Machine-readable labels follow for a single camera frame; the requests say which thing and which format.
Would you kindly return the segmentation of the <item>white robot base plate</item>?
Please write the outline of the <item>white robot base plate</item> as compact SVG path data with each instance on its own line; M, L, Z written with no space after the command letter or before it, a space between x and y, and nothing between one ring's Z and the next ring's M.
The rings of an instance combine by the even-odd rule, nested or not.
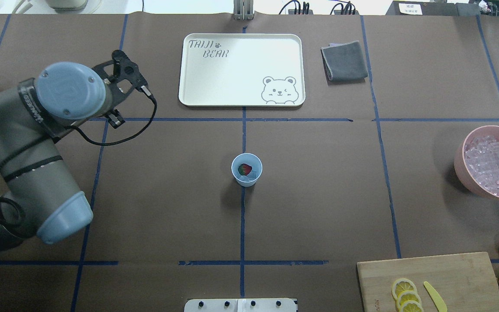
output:
M184 312L297 312L291 298L190 299Z

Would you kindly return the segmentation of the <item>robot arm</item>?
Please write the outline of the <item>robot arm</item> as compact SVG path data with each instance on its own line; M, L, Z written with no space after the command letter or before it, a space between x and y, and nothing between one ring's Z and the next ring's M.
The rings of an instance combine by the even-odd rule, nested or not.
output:
M32 237L55 244L91 223L91 205L56 143L70 132L95 146L132 140L97 142L81 125L103 117L118 128L125 121L117 105L133 91L156 104L139 66L116 50L92 68L54 63L0 92L0 252Z

